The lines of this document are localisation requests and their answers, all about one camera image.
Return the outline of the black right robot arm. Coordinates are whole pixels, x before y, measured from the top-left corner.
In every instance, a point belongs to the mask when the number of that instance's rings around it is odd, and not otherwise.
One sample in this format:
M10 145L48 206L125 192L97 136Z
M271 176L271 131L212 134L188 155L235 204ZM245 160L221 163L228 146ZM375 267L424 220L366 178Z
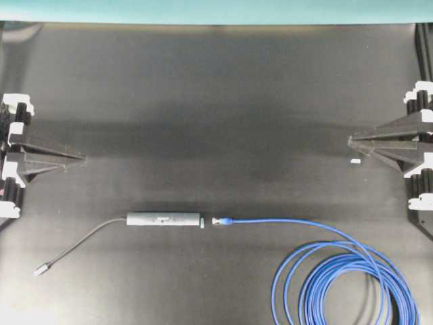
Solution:
M348 139L353 150L398 170L409 181L408 208L432 210L432 24L415 25L421 80L406 92L406 115Z

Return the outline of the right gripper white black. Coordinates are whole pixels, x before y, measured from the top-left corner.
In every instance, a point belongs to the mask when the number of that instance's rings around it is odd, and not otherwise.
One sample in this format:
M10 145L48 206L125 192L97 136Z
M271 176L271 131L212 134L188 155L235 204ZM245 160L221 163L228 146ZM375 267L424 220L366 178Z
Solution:
M406 116L351 135L348 146L410 180L409 209L432 211L432 81L416 82L406 93L404 103ZM375 140L409 136L411 141Z

